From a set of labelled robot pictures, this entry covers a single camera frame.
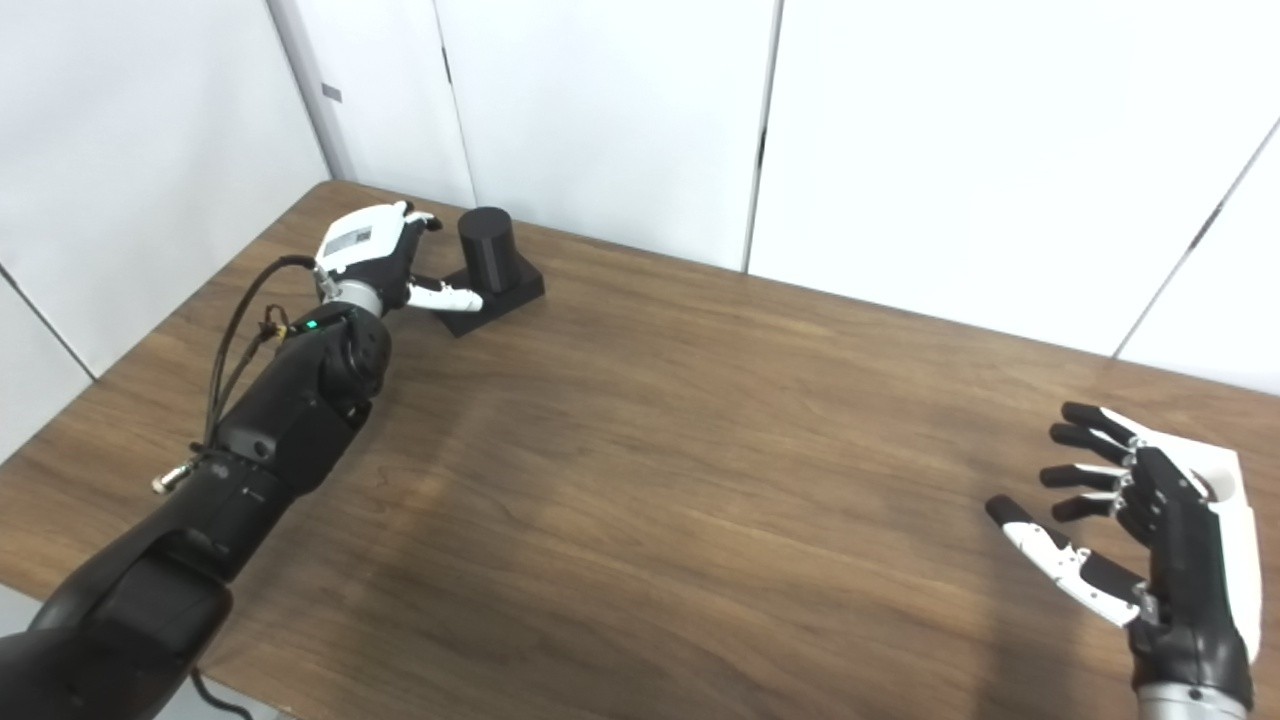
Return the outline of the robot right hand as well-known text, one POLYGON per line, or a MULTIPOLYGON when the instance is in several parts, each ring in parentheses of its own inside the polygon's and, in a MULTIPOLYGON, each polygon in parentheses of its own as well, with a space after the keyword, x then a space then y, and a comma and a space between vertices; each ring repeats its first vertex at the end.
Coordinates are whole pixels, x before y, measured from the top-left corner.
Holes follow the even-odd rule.
POLYGON ((1247 719, 1262 644, 1263 578, 1236 451, 1065 402, 1050 438, 1100 464, 1039 471, 1074 496, 1056 523, 1107 518, 1148 553, 1144 575, 1037 521, 1006 495, 986 501, 1004 537, 1062 593, 1124 629, 1142 719, 1247 719))

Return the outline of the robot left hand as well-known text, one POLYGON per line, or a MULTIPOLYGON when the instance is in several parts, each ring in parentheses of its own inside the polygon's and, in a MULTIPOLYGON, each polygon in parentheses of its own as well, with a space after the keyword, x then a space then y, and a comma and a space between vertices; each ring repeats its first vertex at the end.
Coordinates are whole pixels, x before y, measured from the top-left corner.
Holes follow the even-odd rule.
POLYGON ((343 302, 384 316, 403 307, 477 313, 483 297, 466 288, 412 273, 419 242, 443 228, 431 213, 404 200, 379 204, 334 220, 315 254, 321 302, 343 302))

